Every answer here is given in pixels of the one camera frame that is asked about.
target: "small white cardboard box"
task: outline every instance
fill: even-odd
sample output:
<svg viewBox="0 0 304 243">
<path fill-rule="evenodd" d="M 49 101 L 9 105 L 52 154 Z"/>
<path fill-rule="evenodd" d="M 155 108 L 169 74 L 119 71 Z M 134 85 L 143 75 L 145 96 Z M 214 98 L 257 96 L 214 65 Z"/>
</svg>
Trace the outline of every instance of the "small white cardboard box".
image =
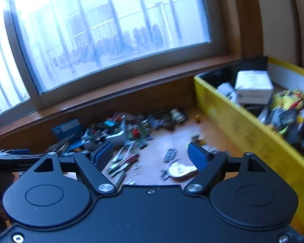
<svg viewBox="0 0 304 243">
<path fill-rule="evenodd" d="M 274 91 L 267 71 L 261 70 L 239 71 L 234 89 L 241 104 L 266 105 Z"/>
</svg>

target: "wooden window sill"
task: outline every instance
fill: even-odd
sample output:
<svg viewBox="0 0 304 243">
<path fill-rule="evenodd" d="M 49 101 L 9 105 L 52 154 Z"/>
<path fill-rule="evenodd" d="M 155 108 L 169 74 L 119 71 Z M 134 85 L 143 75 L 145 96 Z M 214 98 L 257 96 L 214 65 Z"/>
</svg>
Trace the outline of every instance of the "wooden window sill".
<svg viewBox="0 0 304 243">
<path fill-rule="evenodd" d="M 34 111 L 0 128 L 0 139 L 27 127 L 50 120 L 84 107 L 128 94 L 154 85 L 173 81 L 182 77 L 193 76 L 206 70 L 239 60 L 239 56 L 215 56 L 203 60 L 154 70 L 135 77 L 124 79 L 80 95 L 61 101 L 42 110 Z"/>
</svg>

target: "white wall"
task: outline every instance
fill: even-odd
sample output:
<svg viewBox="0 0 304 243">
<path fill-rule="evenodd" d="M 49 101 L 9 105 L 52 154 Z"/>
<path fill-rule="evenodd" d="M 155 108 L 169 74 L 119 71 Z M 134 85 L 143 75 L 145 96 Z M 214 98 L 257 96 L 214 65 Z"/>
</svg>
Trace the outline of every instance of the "white wall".
<svg viewBox="0 0 304 243">
<path fill-rule="evenodd" d="M 264 54 L 300 64 L 300 31 L 294 0 L 259 0 Z"/>
</svg>

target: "small blue box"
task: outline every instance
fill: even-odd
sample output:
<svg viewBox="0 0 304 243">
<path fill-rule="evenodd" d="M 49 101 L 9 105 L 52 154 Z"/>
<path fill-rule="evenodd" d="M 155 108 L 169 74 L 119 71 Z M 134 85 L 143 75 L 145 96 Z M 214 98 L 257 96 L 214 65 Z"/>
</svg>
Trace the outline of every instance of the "small blue box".
<svg viewBox="0 0 304 243">
<path fill-rule="evenodd" d="M 79 120 L 73 119 L 53 128 L 52 132 L 58 140 L 62 140 L 73 134 L 75 137 L 71 141 L 76 141 L 81 138 L 83 130 Z"/>
</svg>

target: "metal screw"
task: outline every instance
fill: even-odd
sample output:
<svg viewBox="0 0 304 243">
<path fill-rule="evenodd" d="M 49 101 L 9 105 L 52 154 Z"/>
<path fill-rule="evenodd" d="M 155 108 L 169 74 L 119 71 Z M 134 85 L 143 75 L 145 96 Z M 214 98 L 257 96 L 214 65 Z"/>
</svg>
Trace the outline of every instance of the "metal screw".
<svg viewBox="0 0 304 243">
<path fill-rule="evenodd" d="M 278 240 L 279 243 L 287 243 L 288 241 L 289 241 L 289 236 L 287 235 L 282 235 Z"/>
<path fill-rule="evenodd" d="M 149 195 L 154 195 L 154 194 L 156 193 L 156 191 L 150 189 L 150 190 L 147 190 L 147 193 L 148 193 Z"/>
<path fill-rule="evenodd" d="M 12 237 L 13 241 L 16 242 L 16 243 L 23 243 L 24 242 L 24 237 L 19 235 L 19 234 L 16 234 Z"/>
<path fill-rule="evenodd" d="M 102 192 L 110 192 L 114 189 L 114 186 L 111 184 L 102 184 L 98 186 L 98 189 Z"/>
<path fill-rule="evenodd" d="M 190 192 L 199 192 L 203 187 L 200 184 L 190 184 L 187 186 L 187 190 Z"/>
</svg>

